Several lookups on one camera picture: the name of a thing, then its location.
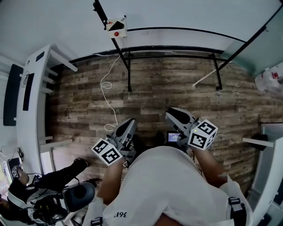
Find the small screen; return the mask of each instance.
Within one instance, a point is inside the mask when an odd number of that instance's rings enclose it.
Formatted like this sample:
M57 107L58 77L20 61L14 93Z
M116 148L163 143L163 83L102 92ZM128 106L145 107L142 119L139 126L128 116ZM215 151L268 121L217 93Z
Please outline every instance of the small screen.
M168 133L168 142L177 142L179 133Z

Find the white rod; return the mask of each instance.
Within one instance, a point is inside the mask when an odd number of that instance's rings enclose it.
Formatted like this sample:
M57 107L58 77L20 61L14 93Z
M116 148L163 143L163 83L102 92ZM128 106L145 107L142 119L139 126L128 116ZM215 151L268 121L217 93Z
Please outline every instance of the white rod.
M49 148L52 148L52 147L58 147L58 146L70 144L72 142L73 142L72 139L68 139L68 140L63 140L63 141L58 141L58 142L42 144L42 145L40 145L40 152L41 153L44 152L44 149L49 149Z
M53 79L48 78L48 77L46 77L46 76L43 76L42 80L43 80L44 82L47 82L47 83L50 83L50 84L54 84L54 82L55 82Z
M39 140L50 140L50 139L53 139L53 136L45 136L39 138Z
M274 147L273 142L263 141L263 140L259 140L259 139L242 138L242 141L248 142L248 143L259 144L259 145L263 145L263 146L267 146L267 147Z
M50 50L50 54L52 57L54 57L56 60L73 70L74 72L78 71L78 68L76 68L74 65L72 65L69 61L67 61L64 57L53 51L52 49Z
M214 69L212 72L210 72L209 74L207 74L206 76L204 76L203 78L201 78L199 81L197 81L196 83L192 84L193 87L196 86L196 84L198 84L199 82L203 81L204 79L206 79L208 76L210 76L211 74L213 74L214 72L216 72L216 69Z
M52 74L53 76L58 76L58 73L56 73L55 71L52 71L50 68L45 68L45 70L46 70L49 74Z
M45 94L51 94L51 93L53 93L53 90L47 89L47 88L45 88L45 87L42 87L40 91L43 92L43 93L45 93Z

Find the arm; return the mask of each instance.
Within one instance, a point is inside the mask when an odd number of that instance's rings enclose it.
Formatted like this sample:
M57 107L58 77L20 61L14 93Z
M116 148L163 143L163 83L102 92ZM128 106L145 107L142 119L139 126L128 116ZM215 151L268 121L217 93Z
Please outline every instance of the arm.
M97 197L102 198L106 205L109 205L119 194L124 162L125 160L122 158L106 169L104 179L97 193Z
M219 175L225 172L225 169L213 158L212 154L208 150L202 151L191 146L190 148L193 150L196 158L198 159L203 174L210 185L219 188L227 182L226 177L219 177Z
M17 169L17 172L19 174L19 181L26 186L30 181L30 177L25 172L23 172L20 167Z

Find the black cable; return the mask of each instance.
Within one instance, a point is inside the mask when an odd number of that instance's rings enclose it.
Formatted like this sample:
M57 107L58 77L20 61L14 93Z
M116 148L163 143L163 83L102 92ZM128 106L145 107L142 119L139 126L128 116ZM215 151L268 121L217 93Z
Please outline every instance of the black cable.
M39 209L36 209L36 208L33 208L33 207L21 208L19 211L28 210L28 209L34 209L34 210L40 211Z
M76 178L76 177L75 177L75 179L78 181L78 186L79 186L79 185L80 185L80 181L79 181L79 179L78 179L78 178Z
M23 157L24 157L23 150L20 147L18 147L17 152L18 152L18 155L19 155L20 159L23 162Z
M39 174L39 175L42 176L42 174L40 174L40 173L27 173L27 175L34 175L34 174Z

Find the black panel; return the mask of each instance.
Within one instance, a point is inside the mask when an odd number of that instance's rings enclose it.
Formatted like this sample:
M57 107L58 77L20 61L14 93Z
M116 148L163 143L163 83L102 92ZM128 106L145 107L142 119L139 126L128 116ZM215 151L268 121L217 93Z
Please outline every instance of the black panel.
M9 78L6 87L3 125L16 126L14 118L17 117L17 104L19 95L19 86L21 83L20 74L23 73L23 68L13 64L9 73Z
M178 111L174 108L168 108L167 112L183 124L191 123L191 118L182 111Z
M122 24L119 21L116 21L116 23L109 29L109 31L111 30L120 30L124 28L124 24Z
M38 61L38 60L40 60L42 57L44 56L44 52L42 52L41 54L39 54L37 57L36 57L36 62Z
M283 201L283 180L281 181L281 184L277 192L278 192L278 195L275 196L273 201L277 203L278 205L281 205Z
M264 215L264 219L262 219L262 220L260 221L260 223L259 223L257 226L266 226L266 225L269 224L270 221L271 221L270 215L265 214L265 215Z
M30 104L31 85L32 85L33 79L34 79L34 73L29 74L28 79L27 79L25 97L23 99L23 111L28 111L28 106Z
M126 123L121 125L117 130L116 130L116 136L120 137L123 135L123 133L126 131L128 126L130 125L131 121L134 120L133 118L129 119Z

